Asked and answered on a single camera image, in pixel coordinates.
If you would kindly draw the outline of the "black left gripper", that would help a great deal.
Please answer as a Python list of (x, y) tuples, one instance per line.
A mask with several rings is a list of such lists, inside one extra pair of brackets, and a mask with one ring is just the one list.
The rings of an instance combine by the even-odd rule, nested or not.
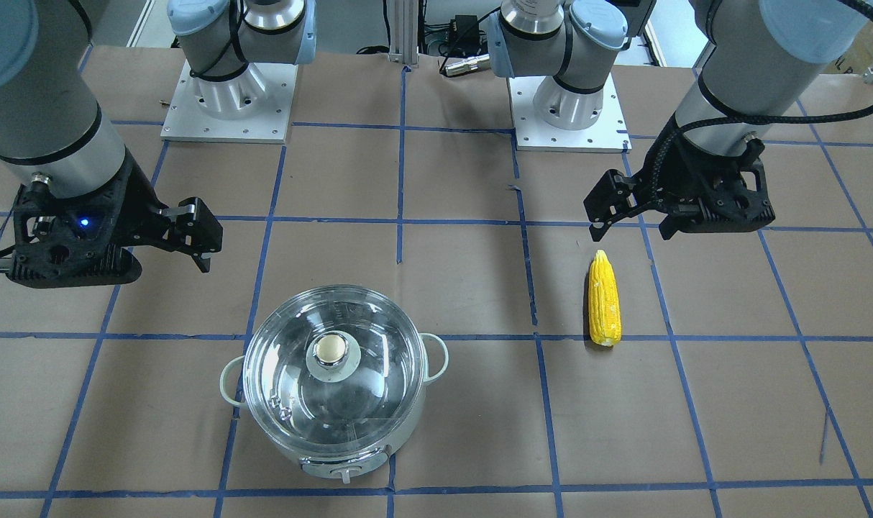
[(739, 156), (700, 150), (679, 134), (671, 118), (646, 154), (644, 166), (626, 176), (607, 170), (584, 198), (589, 235), (600, 242), (612, 221), (644, 211), (664, 214), (663, 240), (676, 233), (755, 232), (775, 219), (761, 161), (765, 145), (747, 137)]

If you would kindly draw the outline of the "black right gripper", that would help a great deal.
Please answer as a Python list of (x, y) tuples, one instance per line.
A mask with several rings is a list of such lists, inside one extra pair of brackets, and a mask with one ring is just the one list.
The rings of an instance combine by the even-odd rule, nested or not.
[(40, 174), (12, 206), (15, 242), (0, 250), (0, 274), (29, 288), (129, 284), (142, 274), (131, 247), (191, 255), (207, 274), (222, 249), (223, 227), (201, 198), (177, 206), (157, 199), (137, 161), (125, 155), (110, 180), (87, 194), (60, 198)]

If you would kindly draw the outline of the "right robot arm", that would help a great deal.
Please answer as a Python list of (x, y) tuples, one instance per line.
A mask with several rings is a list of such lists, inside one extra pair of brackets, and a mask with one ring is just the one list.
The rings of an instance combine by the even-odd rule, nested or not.
[[(163, 138), (283, 143), (296, 71), (316, 54), (315, 2), (170, 1), (167, 15), (186, 68)], [(209, 272), (221, 224), (199, 197), (158, 199), (78, 71), (92, 37), (81, 1), (0, 1), (0, 160), (20, 182), (0, 274), (29, 288), (127, 284), (138, 246)]]

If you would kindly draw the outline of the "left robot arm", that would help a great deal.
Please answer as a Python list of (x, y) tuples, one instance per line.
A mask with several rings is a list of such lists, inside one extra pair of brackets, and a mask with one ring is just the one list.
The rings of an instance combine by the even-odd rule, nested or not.
[[(617, 54), (649, 1), (503, 1), (487, 17), (500, 78), (542, 78), (534, 108), (553, 127), (594, 124)], [(823, 124), (873, 114), (787, 116), (866, 23), (873, 1), (694, 1), (713, 52), (695, 85), (629, 176), (606, 171), (584, 200), (592, 240), (646, 211), (661, 236), (755, 232), (775, 219), (761, 154), (775, 124)]]

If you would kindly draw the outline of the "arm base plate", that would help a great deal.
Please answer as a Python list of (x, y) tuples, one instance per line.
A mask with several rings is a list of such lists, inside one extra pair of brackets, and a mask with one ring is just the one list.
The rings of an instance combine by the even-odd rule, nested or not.
[(176, 142), (284, 145), (299, 70), (289, 63), (250, 63), (238, 78), (210, 82), (191, 76), (184, 63), (160, 136)]
[(600, 91), (565, 91), (553, 78), (509, 78), (520, 151), (621, 153), (633, 148), (612, 76)]

